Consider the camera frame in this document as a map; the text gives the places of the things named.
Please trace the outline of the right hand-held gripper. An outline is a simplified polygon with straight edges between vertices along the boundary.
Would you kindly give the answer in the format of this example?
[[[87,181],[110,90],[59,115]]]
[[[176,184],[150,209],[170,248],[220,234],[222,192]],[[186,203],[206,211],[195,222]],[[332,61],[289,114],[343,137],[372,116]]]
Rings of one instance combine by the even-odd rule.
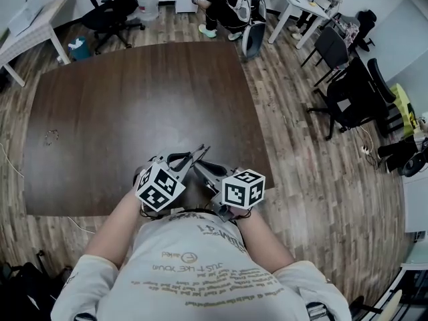
[[[237,169],[227,165],[205,160],[198,160],[193,169],[203,185],[214,193],[211,208],[223,221],[234,218],[231,207],[249,211],[264,199],[265,176],[251,169],[236,172]]]

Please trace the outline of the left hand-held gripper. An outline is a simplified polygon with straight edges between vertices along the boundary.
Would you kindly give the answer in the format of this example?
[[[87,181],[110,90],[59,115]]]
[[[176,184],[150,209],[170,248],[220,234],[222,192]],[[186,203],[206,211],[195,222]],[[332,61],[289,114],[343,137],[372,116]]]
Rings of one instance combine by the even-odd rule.
[[[161,152],[138,167],[133,176],[135,196],[143,207],[154,212],[162,211],[176,200],[186,189],[183,180],[193,166],[195,155],[205,148],[199,145],[194,150],[173,148]]]

